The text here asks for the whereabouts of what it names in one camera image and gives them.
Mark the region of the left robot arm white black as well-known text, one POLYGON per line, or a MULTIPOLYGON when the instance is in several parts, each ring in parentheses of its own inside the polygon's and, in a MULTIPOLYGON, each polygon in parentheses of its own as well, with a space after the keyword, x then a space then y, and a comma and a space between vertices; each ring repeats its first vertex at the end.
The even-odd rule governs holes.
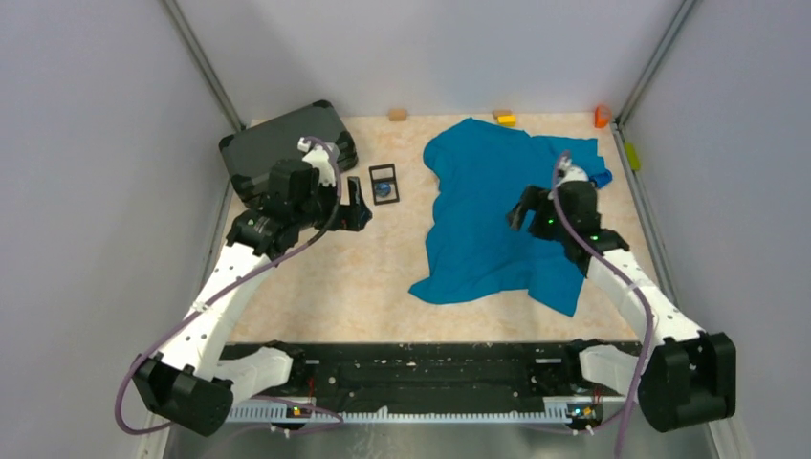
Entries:
POLYGON ((207 283, 183 321, 134 363, 131 380, 152 413, 210 436, 237 404, 270 389, 295 395, 306 384, 301 350, 272 341, 223 360, 230 334, 255 291, 279 264, 326 232, 360 231, 371 220, 361 181, 342 182, 327 162, 285 160, 254 208, 232 222, 207 283))

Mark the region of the blue t-shirt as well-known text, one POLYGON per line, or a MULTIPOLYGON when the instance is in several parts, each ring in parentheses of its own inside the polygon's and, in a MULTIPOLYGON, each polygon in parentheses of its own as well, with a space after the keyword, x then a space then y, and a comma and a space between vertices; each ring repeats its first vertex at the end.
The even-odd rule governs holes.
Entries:
POLYGON ((511 230, 506 219, 526 186, 551 184, 564 151, 589 177, 607 168, 595 139, 533 136, 472 118, 430 140, 423 160, 439 194, 426 239, 428 275, 410 293, 445 305, 523 290, 558 313, 575 314, 583 275, 562 245, 511 230))

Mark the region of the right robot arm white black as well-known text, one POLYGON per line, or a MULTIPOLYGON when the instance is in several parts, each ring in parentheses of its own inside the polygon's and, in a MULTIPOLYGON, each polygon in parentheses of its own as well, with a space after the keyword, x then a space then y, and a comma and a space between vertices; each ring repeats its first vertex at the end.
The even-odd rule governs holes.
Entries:
POLYGON ((597 189, 573 181, 527 186, 507 215, 511 229, 558 243, 564 256, 599 287, 642 347, 637 354, 600 339, 566 346, 563 386, 585 394, 599 385, 627 396, 649 425, 669 432, 736 412, 736 348, 686 317, 649 278, 629 244, 602 225, 597 189))

